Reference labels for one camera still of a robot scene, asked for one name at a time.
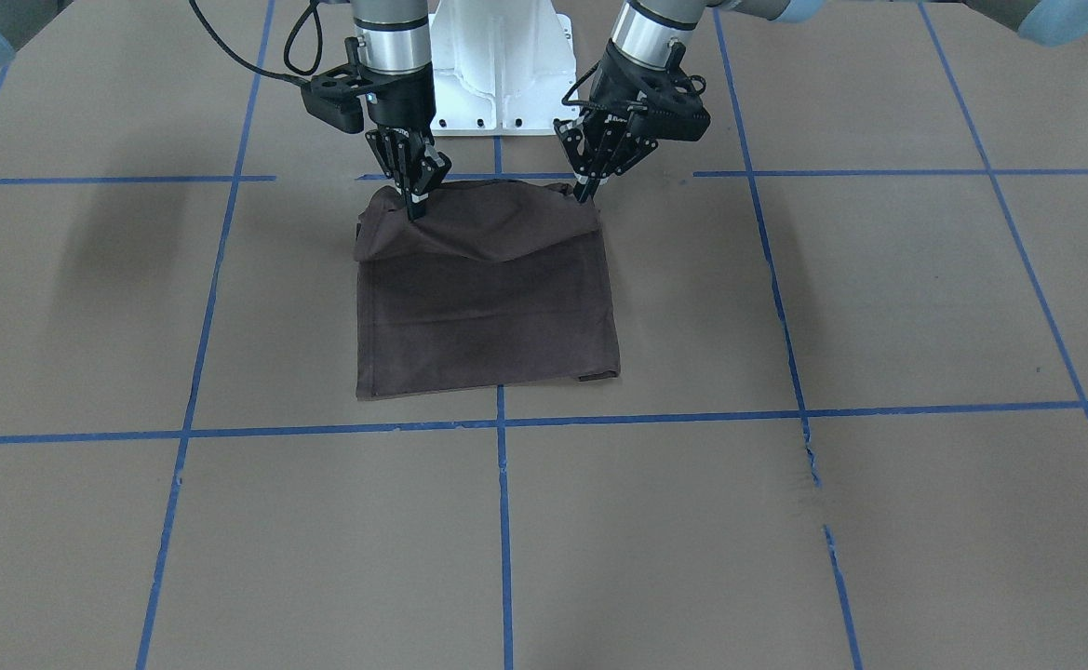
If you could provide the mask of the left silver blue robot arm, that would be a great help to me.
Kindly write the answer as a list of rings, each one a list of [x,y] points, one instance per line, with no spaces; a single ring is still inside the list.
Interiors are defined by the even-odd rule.
[[[625,1],[611,30],[611,49],[636,65],[667,65],[676,44],[687,44],[705,10],[719,7],[749,16],[803,22],[824,1]],[[1088,1],[965,1],[964,5],[1046,47],[1088,34]]]

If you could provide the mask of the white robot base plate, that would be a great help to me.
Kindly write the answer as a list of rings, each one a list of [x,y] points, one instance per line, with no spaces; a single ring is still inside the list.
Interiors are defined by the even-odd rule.
[[[443,136],[548,136],[577,114],[571,18],[551,1],[440,1],[430,13]]]

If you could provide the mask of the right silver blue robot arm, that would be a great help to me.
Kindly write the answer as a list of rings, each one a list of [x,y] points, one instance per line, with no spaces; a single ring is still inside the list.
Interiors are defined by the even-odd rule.
[[[67,1],[0,1],[0,71],[66,11]],[[379,169],[401,196],[409,220],[422,218],[428,196],[449,174],[438,152],[429,11],[424,1],[354,1],[346,60],[322,71],[318,62],[283,71],[248,69],[264,79],[288,82],[306,112],[343,133],[362,133]]]

